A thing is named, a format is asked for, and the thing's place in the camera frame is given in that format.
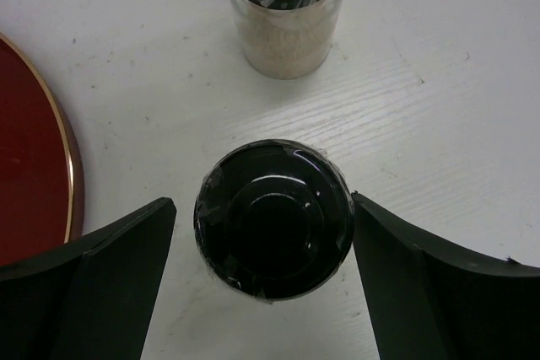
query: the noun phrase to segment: glass jar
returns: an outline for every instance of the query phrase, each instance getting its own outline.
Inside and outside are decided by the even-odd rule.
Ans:
[[[327,58],[342,0],[231,0],[241,48],[259,72],[305,76]]]

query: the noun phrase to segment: dark red disc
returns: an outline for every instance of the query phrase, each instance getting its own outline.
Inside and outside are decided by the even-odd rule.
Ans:
[[[0,266],[77,238],[84,186],[60,105],[0,34]]]

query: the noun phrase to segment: container with black lid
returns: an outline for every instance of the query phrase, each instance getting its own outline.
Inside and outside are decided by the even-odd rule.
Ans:
[[[300,78],[326,59],[342,0],[231,0],[242,50],[259,72]]]
[[[214,274],[276,301],[314,290],[339,268],[353,240],[354,206],[323,154],[266,140],[214,166],[197,197],[194,226]]]

